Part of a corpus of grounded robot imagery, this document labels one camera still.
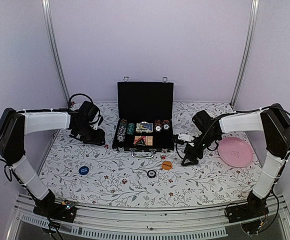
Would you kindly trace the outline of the black poker case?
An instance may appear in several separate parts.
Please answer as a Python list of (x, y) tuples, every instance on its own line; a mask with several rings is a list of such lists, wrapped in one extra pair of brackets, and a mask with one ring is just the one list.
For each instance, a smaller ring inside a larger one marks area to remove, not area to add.
[[(174, 150), (173, 137), (173, 96), (174, 84), (162, 81), (119, 81), (117, 83), (118, 124), (113, 138), (112, 148), (119, 152), (158, 152), (168, 153)], [(152, 133), (126, 133), (125, 140), (117, 140), (120, 121), (126, 119), (128, 123), (148, 122), (153, 124)], [(170, 129), (155, 132), (155, 120), (169, 120)], [(134, 145), (135, 136), (153, 136), (152, 146)]]

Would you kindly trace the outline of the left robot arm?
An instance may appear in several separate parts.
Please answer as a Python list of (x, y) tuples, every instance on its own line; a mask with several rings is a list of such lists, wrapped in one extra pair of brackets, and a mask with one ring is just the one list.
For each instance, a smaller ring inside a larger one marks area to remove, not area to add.
[(51, 130), (70, 130), (70, 137), (85, 144), (104, 145), (105, 133), (98, 107), (85, 102), (78, 110), (31, 109), (16, 111), (6, 108), (0, 117), (0, 161), (5, 162), (21, 185), (40, 201), (40, 209), (55, 217), (59, 206), (54, 195), (40, 180), (28, 161), (24, 149), (25, 135)]

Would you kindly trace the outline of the blue card deck box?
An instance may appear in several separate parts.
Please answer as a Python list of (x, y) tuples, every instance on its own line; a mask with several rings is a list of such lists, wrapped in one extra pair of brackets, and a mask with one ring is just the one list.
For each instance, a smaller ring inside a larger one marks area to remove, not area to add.
[(136, 124), (137, 133), (152, 133), (153, 132), (153, 124), (148, 122), (140, 122)]

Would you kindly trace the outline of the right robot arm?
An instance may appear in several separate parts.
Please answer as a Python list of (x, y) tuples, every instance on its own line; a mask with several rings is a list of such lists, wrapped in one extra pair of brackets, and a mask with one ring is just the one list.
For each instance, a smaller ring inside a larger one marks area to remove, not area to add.
[(262, 211), (260, 200), (265, 199), (279, 180), (290, 156), (290, 113), (279, 103), (259, 109), (237, 111), (211, 117), (205, 110), (196, 113), (192, 121), (201, 132), (199, 136), (176, 135), (175, 142), (186, 144), (183, 166), (196, 165), (204, 150), (233, 132), (262, 132), (266, 144), (266, 158), (257, 183), (249, 193), (252, 199), (244, 205), (243, 214), (254, 218)]

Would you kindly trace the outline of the blue round button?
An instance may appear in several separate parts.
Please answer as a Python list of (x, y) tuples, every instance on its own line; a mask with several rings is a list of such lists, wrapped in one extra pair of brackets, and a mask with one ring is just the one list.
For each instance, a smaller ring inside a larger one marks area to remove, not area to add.
[(89, 168), (87, 166), (82, 166), (79, 168), (80, 175), (87, 175), (89, 173)]

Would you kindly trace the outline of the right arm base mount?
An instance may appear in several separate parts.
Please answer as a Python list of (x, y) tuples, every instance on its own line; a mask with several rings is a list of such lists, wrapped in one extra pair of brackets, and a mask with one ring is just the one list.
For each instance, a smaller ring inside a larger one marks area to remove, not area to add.
[(229, 223), (249, 221), (241, 224), (242, 230), (249, 235), (260, 232), (268, 220), (268, 213), (267, 198), (257, 198), (252, 192), (245, 204), (230, 203), (224, 210)]

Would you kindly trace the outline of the red card deck box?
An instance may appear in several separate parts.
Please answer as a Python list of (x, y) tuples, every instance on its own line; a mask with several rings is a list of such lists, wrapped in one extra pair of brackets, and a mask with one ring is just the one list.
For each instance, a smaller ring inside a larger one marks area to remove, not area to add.
[(146, 145), (142, 146), (152, 146), (153, 145), (153, 136), (145, 136)]

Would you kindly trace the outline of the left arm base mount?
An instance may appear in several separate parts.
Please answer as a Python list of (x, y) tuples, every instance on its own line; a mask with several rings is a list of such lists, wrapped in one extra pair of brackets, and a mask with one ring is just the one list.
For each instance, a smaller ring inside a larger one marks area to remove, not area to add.
[(40, 201), (35, 200), (33, 213), (52, 220), (59, 220), (67, 223), (73, 223), (76, 217), (77, 208), (66, 201), (56, 203), (53, 200)]

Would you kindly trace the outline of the orange round button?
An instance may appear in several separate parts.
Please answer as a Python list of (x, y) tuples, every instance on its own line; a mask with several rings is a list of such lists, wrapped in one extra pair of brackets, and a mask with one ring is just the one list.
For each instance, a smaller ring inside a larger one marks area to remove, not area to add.
[(163, 170), (171, 170), (173, 168), (173, 164), (170, 161), (162, 162), (162, 169)]

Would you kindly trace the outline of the black triangular token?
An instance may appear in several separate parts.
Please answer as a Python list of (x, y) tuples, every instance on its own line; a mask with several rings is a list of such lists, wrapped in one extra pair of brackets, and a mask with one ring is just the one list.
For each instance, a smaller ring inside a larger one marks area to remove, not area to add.
[(135, 136), (133, 144), (145, 146), (146, 145), (145, 136)]

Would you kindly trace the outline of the clear round dealer disc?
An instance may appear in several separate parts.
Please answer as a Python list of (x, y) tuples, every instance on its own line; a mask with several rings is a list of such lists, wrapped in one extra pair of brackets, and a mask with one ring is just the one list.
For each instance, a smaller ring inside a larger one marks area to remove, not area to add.
[(142, 131), (146, 131), (148, 129), (149, 123), (146, 121), (142, 121), (138, 124), (138, 128), (139, 130)]

